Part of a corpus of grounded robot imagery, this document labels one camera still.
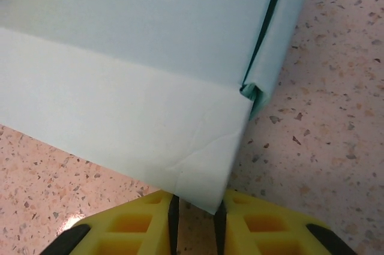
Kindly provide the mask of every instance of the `terrazzo surface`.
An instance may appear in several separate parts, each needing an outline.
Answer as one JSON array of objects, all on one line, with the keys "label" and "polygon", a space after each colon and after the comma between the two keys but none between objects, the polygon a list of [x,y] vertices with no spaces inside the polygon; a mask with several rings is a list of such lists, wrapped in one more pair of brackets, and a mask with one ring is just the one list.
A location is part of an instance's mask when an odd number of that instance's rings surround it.
[{"label": "terrazzo surface", "polygon": [[[384,253],[384,0],[305,0],[274,97],[230,187],[313,215]],[[79,218],[156,189],[0,126],[0,254],[39,254]],[[210,215],[181,204],[179,254],[215,254]]]}]

